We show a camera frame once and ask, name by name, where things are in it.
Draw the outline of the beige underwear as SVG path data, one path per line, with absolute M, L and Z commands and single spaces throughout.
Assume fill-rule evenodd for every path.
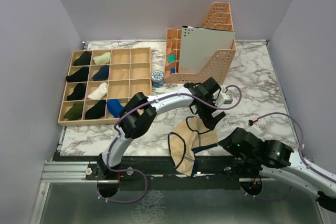
M 174 169 L 178 173 L 193 177 L 197 172 L 195 154 L 217 146 L 217 142 L 216 130 L 206 128 L 196 116 L 187 117 L 167 136 Z

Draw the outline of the blue boxer underwear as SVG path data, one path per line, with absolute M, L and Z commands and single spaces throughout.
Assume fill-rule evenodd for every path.
M 114 117 L 118 118 L 119 113 L 122 111 L 123 106 L 117 99 L 111 99 L 107 101 L 107 109 L 109 113 Z

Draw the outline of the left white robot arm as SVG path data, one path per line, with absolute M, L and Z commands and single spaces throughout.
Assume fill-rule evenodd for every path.
M 107 150 L 98 156 L 99 175 L 104 179 L 112 178 L 130 143 L 143 136 L 162 113 L 194 106 L 206 128 L 213 130 L 226 115 L 223 112 L 226 109 L 215 103 L 214 93 L 220 94 L 221 90 L 215 79 L 210 77 L 203 83 L 189 82 L 166 94 L 145 96 L 143 92 L 136 93 L 119 113 L 119 120 L 114 125 L 116 136 Z M 213 116 L 217 110 L 222 112 Z

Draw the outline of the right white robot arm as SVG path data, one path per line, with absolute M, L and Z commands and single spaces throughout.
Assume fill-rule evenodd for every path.
M 260 175 L 302 189 L 322 208 L 335 212 L 335 174 L 301 158 L 298 150 L 278 140 L 261 140 L 239 127 L 218 145 L 243 162 L 246 177 Z

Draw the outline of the grey white folder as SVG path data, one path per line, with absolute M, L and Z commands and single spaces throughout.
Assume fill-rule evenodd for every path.
M 183 26 L 179 72 L 198 73 L 219 49 L 231 49 L 234 31 Z

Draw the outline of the blue patterned round tin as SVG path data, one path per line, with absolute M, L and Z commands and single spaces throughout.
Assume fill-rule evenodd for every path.
M 156 70 L 151 74 L 152 85 L 155 88 L 160 88 L 164 85 L 164 73 L 162 71 Z

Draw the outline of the peach file organizer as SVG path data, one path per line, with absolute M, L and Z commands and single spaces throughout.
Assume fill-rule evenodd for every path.
M 197 27 L 234 31 L 230 3 L 214 2 Z M 182 27 L 169 28 L 166 31 L 164 81 L 166 83 L 203 82 L 213 77 L 219 84 L 223 84 L 237 50 L 236 40 L 234 39 L 231 49 L 217 50 L 200 72 L 181 73 L 179 72 L 181 30 Z

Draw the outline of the navy rolled sock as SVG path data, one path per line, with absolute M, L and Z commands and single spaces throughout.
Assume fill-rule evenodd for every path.
M 92 76 L 93 81 L 104 81 L 109 76 L 109 66 L 102 66 L 97 73 Z

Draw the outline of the pale green rolled sock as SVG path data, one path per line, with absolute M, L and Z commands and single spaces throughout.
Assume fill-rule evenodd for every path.
M 105 52 L 102 55 L 95 56 L 93 61 L 96 65 L 105 65 L 110 63 L 111 59 L 111 52 Z

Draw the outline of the white rolled sock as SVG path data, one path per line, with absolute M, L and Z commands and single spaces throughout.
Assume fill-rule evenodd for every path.
M 87 99 L 89 100 L 100 100 L 108 92 L 108 84 L 106 82 L 102 83 L 89 83 L 87 89 Z

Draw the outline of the wooden compartment tray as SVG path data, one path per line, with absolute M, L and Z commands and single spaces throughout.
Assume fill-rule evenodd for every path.
M 80 57 L 84 51 L 92 52 L 91 63 L 87 66 L 74 66 L 74 61 Z M 93 61 L 95 56 L 102 55 L 105 52 L 111 52 L 109 66 L 109 76 L 104 81 L 93 81 L 92 76 L 99 71 L 104 65 L 96 65 Z M 85 82 L 67 82 L 63 93 L 62 103 L 60 107 L 58 123 L 62 126 L 82 126 L 82 125 L 99 125 L 113 124 L 118 118 L 114 118 L 107 109 L 107 101 L 117 99 L 122 106 L 138 92 L 145 95 L 151 95 L 151 49 L 144 48 L 117 48 L 117 49 L 99 49 L 99 50 L 82 50 L 74 51 L 71 55 L 71 62 L 67 76 L 78 71 L 82 67 L 89 67 L 88 80 Z M 85 120 L 85 113 L 100 100 L 87 99 L 87 89 L 89 83 L 108 84 L 107 94 L 100 100 L 106 101 L 105 115 L 100 119 Z M 66 98 L 73 92 L 74 87 L 78 83 L 86 85 L 86 94 L 82 100 L 67 101 Z M 82 117 L 79 120 L 67 121 L 64 114 L 73 106 L 74 103 L 83 103 Z

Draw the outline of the black rolled sock bottom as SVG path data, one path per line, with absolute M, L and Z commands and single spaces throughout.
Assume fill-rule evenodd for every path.
M 100 119 L 105 115 L 106 101 L 100 100 L 85 113 L 85 120 Z

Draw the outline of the black rolled sock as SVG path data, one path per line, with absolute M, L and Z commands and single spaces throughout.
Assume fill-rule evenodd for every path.
M 74 66 L 87 66 L 91 63 L 92 52 L 84 51 L 73 63 Z
M 73 74 L 66 76 L 67 82 L 85 82 L 88 80 L 89 67 L 82 67 Z
M 78 83 L 73 89 L 73 92 L 67 96 L 67 101 L 82 100 L 86 94 L 86 85 L 83 83 Z
M 106 101 L 100 100 L 85 113 L 85 120 L 100 119 L 105 115 Z

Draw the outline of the black rolled sock top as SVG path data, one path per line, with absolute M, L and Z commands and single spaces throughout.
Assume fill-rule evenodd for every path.
M 84 51 L 73 63 L 74 66 L 87 66 L 91 63 L 92 52 Z

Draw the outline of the dark green rolled sock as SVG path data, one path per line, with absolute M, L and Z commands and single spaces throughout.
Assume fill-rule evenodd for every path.
M 82 117 L 83 103 L 74 103 L 73 106 L 64 114 L 67 121 L 79 120 Z

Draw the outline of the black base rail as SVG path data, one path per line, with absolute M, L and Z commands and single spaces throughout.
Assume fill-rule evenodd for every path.
M 108 169 L 101 156 L 89 162 L 86 180 L 123 190 L 239 189 L 257 184 L 261 167 L 249 159 L 232 156 L 124 156 Z

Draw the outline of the aluminium extrusion rail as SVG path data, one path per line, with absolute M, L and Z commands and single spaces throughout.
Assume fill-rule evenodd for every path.
M 46 162 L 41 174 L 42 183 L 83 183 L 88 162 Z

